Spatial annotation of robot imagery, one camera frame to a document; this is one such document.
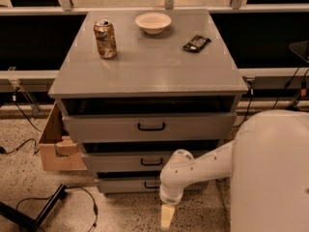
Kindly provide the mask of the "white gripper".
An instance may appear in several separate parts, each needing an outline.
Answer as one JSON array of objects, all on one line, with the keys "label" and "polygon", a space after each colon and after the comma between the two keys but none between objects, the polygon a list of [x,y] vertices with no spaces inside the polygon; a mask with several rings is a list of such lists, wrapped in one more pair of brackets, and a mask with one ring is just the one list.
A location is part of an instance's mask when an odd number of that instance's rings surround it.
[{"label": "white gripper", "polygon": [[166,189],[165,187],[161,187],[159,190],[159,195],[161,201],[164,203],[161,206],[161,228],[163,230],[167,230],[172,222],[175,207],[181,201],[180,193],[175,189]]}]

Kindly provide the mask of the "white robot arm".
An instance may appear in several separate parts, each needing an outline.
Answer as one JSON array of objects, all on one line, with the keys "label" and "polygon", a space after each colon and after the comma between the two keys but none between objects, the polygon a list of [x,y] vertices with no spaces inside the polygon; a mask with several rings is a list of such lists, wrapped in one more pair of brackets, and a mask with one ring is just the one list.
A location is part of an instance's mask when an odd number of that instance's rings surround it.
[{"label": "white robot arm", "polygon": [[263,111],[199,158],[176,151],[161,170],[160,198],[175,206],[186,187],[226,177],[231,232],[309,232],[309,113]]}]

